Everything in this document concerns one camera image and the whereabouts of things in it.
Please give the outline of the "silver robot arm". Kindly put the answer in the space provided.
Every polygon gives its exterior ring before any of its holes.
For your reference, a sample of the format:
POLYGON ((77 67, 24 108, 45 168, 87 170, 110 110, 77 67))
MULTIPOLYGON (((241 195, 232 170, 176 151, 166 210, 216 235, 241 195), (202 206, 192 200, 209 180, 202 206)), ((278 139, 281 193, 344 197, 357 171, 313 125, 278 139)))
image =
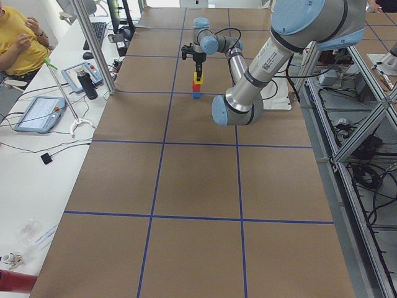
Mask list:
POLYGON ((250 65, 242 55, 241 42, 210 31, 209 20, 194 20, 193 43, 183 49, 202 64, 206 55, 224 53, 235 85, 212 102, 218 125, 249 125, 264 110, 261 91, 292 57, 310 42, 318 50, 346 48, 364 36, 366 1, 277 1, 271 15, 270 37, 250 65))

